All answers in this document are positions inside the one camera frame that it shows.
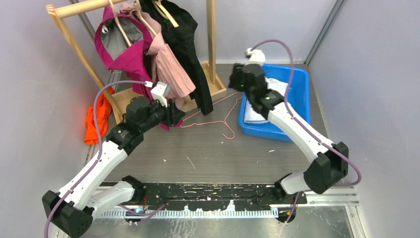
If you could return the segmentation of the pink wire hanger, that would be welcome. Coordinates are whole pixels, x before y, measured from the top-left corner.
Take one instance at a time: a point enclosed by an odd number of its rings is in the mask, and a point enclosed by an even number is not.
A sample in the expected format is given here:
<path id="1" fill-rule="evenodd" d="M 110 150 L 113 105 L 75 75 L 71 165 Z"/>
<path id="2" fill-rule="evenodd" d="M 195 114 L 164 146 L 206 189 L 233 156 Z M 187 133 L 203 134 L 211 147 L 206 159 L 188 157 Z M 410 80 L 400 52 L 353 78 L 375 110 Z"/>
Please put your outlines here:
<path id="1" fill-rule="evenodd" d="M 213 103 L 213 106 L 215 106 L 216 104 L 218 104 L 218 103 L 220 103 L 220 102 L 223 102 L 223 101 L 225 101 L 225 100 L 227 100 L 227 99 L 229 99 L 229 98 L 231 98 L 231 97 L 233 97 L 233 96 L 235 96 L 235 95 L 237 95 L 237 94 L 239 94 L 239 92 L 235 92 L 235 93 L 232 93 L 232 94 L 230 94 L 230 95 L 228 95 L 228 96 L 225 96 L 225 97 L 223 97 L 223 98 L 221 98 L 221 99 L 219 99 L 219 100 L 217 100 L 216 102 L 214 102 Z M 180 128 L 189 128 L 189 127 L 193 127 L 193 126 L 203 126 L 203 125 L 212 125 L 212 124 L 223 124 L 224 126 L 226 126 L 227 127 L 227 129 L 232 133 L 232 135 L 231 136 L 227 136 L 225 133 L 222 133 L 222 136 L 224 137 L 224 138 L 226 138 L 226 139 L 228 139 L 228 140 L 231 140 L 231 139 L 234 139 L 235 138 L 235 136 L 236 136 L 236 133 L 235 133 L 235 131 L 231 128 L 231 126 L 227 123 L 227 119 L 229 118 L 229 116 L 231 115 L 231 113 L 232 113 L 232 111 L 233 111 L 233 109 L 235 109 L 235 107 L 238 105 L 238 103 L 239 103 L 239 100 L 240 99 L 242 99 L 242 96 L 241 97 L 239 97 L 239 98 L 237 98 L 236 99 L 236 101 L 235 101 L 235 104 L 232 106 L 232 108 L 230 109 L 230 111 L 227 113 L 227 115 L 224 117 L 224 119 L 223 120 L 215 120 L 215 121 L 207 121 L 207 122 L 201 122 L 201 123 L 191 123 L 191 124 L 187 124 L 187 125 L 183 125 L 183 124 L 181 124 L 179 127 Z M 198 114 L 199 112 L 196 112 L 196 113 L 193 113 L 193 114 L 191 114 L 190 116 L 188 116 L 188 117 L 186 117 L 185 119 L 183 119 L 183 122 L 185 122 L 185 121 L 187 121 L 188 119 L 191 119 L 191 118 L 193 118 L 194 116 L 196 116 L 197 114 Z"/>

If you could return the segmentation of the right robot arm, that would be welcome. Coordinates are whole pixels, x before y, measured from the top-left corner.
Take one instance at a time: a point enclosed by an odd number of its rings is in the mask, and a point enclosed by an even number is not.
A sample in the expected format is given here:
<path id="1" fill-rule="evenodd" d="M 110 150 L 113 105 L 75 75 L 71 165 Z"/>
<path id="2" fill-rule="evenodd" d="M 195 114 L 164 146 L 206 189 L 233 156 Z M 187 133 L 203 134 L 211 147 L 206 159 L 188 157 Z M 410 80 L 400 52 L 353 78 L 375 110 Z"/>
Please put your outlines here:
<path id="1" fill-rule="evenodd" d="M 304 121 L 285 94 L 268 87 L 261 65 L 234 64 L 228 86 L 245 93 L 252 109 L 285 132 L 310 162 L 305 171 L 288 174 L 274 183 L 278 202 L 286 204 L 301 191 L 322 194 L 348 174 L 348 146 L 333 143 Z"/>

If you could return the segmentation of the white skirt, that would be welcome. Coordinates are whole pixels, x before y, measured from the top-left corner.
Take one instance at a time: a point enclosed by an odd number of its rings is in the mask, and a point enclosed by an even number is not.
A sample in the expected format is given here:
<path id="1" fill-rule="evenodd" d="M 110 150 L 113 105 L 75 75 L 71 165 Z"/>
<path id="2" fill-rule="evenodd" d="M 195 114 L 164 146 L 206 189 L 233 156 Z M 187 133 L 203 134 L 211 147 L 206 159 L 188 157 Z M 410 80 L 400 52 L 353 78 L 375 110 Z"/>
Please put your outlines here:
<path id="1" fill-rule="evenodd" d="M 267 78 L 265 77 L 265 81 L 267 83 L 267 88 L 272 91 L 279 92 L 282 96 L 284 96 L 286 88 L 288 84 L 286 82 L 279 81 L 275 78 Z M 261 95 L 259 98 L 254 100 L 254 103 L 258 103 L 261 106 L 261 109 L 257 112 L 251 102 L 247 99 L 246 105 L 244 109 L 243 115 L 243 123 L 250 123 L 250 124 L 264 124 L 268 123 L 268 120 L 264 117 L 264 113 L 267 112 L 267 103 L 266 101 L 266 94 Z"/>

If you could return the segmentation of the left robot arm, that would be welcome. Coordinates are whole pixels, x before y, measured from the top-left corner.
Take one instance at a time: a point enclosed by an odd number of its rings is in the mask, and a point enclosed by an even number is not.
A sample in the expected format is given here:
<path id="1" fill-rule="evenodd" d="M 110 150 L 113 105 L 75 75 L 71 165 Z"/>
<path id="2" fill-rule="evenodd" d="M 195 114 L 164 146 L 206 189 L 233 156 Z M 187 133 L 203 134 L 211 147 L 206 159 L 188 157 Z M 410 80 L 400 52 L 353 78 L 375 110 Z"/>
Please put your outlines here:
<path id="1" fill-rule="evenodd" d="M 71 238 L 81 237 L 93 220 L 114 206 L 129 201 L 140 204 L 144 185 L 132 176 L 111 188 L 94 194 L 109 173 L 144 140 L 144 133 L 159 124 L 178 125 L 185 113 L 170 99 L 162 104 L 146 97 L 135 97 L 126 107 L 123 121 L 113 127 L 102 143 L 102 150 L 58 192 L 42 197 L 47 224 L 53 223 Z"/>

